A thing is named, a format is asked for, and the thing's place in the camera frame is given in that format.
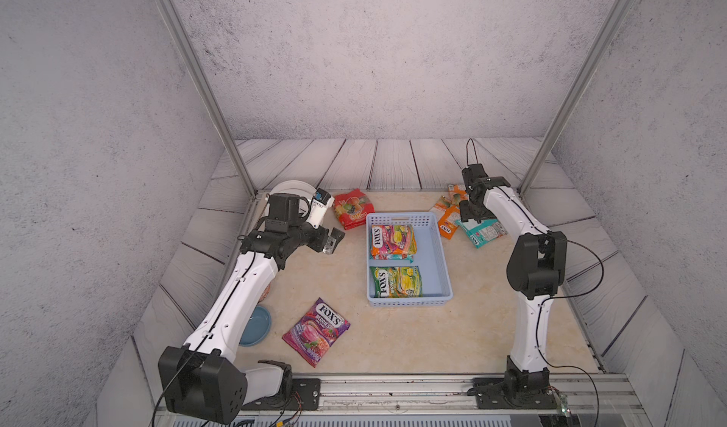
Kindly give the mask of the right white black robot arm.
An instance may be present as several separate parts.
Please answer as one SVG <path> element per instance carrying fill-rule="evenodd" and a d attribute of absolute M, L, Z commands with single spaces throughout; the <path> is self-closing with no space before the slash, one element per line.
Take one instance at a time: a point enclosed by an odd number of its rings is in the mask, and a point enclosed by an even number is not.
<path fill-rule="evenodd" d="M 550 385 L 550 308 L 545 301 L 555 297 L 564 282 L 567 239 L 541 224 L 505 178 L 487 175 L 480 164 L 466 167 L 462 176 L 467 194 L 459 204 L 463 222 L 495 219 L 514 239 L 505 274 L 517 294 L 517 322 L 502 393 L 513 404 L 535 404 Z"/>

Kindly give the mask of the orange multicolour Fox's candy bag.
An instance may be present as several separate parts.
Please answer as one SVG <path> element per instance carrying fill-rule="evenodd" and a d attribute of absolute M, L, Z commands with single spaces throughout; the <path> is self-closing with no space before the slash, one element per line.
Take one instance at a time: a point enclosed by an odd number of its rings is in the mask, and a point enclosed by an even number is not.
<path fill-rule="evenodd" d="M 370 257 L 409 255 L 418 251 L 415 230 L 408 224 L 373 225 L 370 228 Z"/>

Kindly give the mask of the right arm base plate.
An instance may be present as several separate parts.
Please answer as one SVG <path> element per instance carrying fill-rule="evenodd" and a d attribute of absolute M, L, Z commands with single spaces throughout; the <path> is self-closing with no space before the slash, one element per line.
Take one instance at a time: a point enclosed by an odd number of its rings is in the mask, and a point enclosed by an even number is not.
<path fill-rule="evenodd" d="M 516 383 L 505 378 L 475 378 L 467 395 L 480 410 L 555 410 L 556 396 L 542 383 Z"/>

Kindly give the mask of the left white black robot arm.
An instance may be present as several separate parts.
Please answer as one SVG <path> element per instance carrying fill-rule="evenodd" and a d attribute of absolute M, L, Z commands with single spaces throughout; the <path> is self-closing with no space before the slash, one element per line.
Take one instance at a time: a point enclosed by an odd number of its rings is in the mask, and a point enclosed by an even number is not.
<path fill-rule="evenodd" d="M 244 330 L 261 296 L 287 259 L 300 247 L 331 254 L 344 232 L 323 226 L 333 205 L 318 189 L 306 198 L 275 193 L 268 212 L 239 238 L 240 254 L 225 288 L 181 347 L 167 347 L 158 361 L 162 393 L 158 403 L 175 414 L 229 424 L 248 405 L 285 411 L 293 398 L 288 364 L 261 361 L 248 370 L 234 365 Z"/>

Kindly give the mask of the light blue plastic basket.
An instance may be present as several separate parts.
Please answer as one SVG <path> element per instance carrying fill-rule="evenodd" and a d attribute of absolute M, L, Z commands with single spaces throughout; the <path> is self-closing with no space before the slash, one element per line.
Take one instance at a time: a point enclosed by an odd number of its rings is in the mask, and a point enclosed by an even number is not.
<path fill-rule="evenodd" d="M 367 300 L 373 307 L 435 307 L 452 283 L 432 212 L 367 216 Z"/>

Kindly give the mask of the green yellow Fox's candy bag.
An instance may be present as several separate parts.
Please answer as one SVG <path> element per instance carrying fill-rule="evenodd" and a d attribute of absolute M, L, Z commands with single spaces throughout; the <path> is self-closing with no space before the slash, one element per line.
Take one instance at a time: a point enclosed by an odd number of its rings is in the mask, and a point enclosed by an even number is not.
<path fill-rule="evenodd" d="M 370 271 L 376 298 L 409 298 L 423 295 L 418 266 L 373 267 Z"/>

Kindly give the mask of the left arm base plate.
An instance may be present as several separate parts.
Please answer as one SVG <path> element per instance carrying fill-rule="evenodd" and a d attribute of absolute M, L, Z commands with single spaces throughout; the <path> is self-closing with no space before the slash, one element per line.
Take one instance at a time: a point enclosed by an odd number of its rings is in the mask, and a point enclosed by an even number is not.
<path fill-rule="evenodd" d="M 321 395 L 321 380 L 293 378 L 281 391 L 271 397 L 246 404 L 242 411 L 317 411 Z"/>

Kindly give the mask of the teal white candy bag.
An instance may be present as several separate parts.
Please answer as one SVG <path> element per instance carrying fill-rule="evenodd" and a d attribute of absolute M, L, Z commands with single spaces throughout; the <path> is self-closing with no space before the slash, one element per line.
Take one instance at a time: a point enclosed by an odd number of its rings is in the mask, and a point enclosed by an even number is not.
<path fill-rule="evenodd" d="M 507 230 L 496 219 L 483 220 L 482 222 L 475 220 L 458 221 L 457 224 L 476 248 L 481 248 L 487 243 L 507 235 Z"/>

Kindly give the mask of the teal red Fox's candy bag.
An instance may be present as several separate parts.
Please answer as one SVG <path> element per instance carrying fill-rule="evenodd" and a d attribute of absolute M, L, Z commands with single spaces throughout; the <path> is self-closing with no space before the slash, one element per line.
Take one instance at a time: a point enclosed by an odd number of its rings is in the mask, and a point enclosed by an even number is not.
<path fill-rule="evenodd" d="M 386 261 L 407 261 L 407 262 L 413 262 L 414 257 L 409 255 L 377 255 L 372 257 L 373 260 L 386 260 Z"/>

